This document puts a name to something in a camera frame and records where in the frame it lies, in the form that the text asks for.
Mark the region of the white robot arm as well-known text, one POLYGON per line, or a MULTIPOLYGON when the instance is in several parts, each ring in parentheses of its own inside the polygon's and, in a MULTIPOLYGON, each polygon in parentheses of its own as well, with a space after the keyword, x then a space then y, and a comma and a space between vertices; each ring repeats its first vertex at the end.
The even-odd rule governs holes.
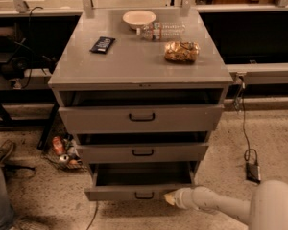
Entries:
POLYGON ((181 209, 219 211, 248 226, 248 230, 288 230, 288 184, 269 180, 261 183, 250 201, 218 195, 204 186, 180 188, 164 195, 181 209))

